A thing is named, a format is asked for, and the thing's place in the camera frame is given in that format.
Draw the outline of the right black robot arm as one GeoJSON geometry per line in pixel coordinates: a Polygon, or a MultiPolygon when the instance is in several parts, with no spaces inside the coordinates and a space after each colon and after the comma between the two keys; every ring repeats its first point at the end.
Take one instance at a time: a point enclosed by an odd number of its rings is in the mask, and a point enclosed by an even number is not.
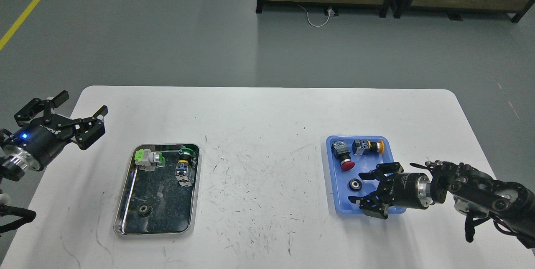
{"type": "Polygon", "coordinates": [[[498,232],[516,238],[527,249],[534,248],[535,199],[530,189],[494,179],[469,164],[436,160],[411,166],[427,172],[405,172],[398,162],[361,172],[363,181],[378,181],[377,188],[361,197],[350,195],[348,200],[364,215],[385,220],[391,207],[426,210],[443,204],[450,193],[455,209],[466,217],[467,242],[474,240],[477,226],[491,221],[498,232]]]}

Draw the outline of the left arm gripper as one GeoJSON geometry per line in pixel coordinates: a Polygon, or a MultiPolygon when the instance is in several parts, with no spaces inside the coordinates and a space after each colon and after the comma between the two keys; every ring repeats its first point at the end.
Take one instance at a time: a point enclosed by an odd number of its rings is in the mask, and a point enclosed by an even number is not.
{"type": "Polygon", "coordinates": [[[57,122],[60,115],[53,110],[69,99],[67,90],[45,100],[34,98],[15,113],[16,124],[21,127],[2,141],[2,172],[43,171],[64,147],[74,143],[87,150],[105,134],[104,117],[108,107],[102,105],[92,116],[68,120],[63,128],[46,126],[57,122]],[[38,114],[44,123],[31,124],[38,114]]]}

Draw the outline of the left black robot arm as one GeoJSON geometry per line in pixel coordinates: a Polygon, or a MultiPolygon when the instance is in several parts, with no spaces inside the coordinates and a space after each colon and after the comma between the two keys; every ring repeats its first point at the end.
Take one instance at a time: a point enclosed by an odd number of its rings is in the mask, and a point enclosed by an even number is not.
{"type": "Polygon", "coordinates": [[[18,130],[2,128],[1,183],[19,182],[27,172],[44,171],[68,144],[87,150],[105,134],[107,106],[88,117],[71,118],[56,112],[68,99],[66,90],[46,99],[35,97],[15,113],[18,130]]]}

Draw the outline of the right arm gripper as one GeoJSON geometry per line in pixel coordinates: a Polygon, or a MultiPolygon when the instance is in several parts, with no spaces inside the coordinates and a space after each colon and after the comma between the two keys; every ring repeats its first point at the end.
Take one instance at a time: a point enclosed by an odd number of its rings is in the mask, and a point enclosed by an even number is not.
{"type": "Polygon", "coordinates": [[[433,204],[431,182],[424,173],[404,172],[399,162],[377,164],[369,172],[360,172],[363,181],[387,181],[385,193],[371,193],[363,197],[349,195],[366,216],[386,220],[390,206],[426,210],[433,204]]]}

